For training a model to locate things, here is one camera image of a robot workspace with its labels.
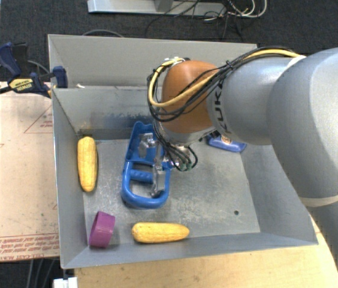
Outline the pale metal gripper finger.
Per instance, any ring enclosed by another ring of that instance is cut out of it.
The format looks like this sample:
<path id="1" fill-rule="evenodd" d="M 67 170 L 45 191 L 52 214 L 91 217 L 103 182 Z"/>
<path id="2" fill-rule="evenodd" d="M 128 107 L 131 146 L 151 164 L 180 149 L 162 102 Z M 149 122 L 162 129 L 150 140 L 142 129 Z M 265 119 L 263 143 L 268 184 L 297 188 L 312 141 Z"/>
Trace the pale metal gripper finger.
<path id="1" fill-rule="evenodd" d="M 165 191 L 165 171 L 162 165 L 153 166 L 153 185 L 151 197 L 158 198 Z"/>
<path id="2" fill-rule="evenodd" d="M 157 141 L 153 132 L 139 134 L 138 154 L 140 158 L 151 157 L 155 152 Z"/>

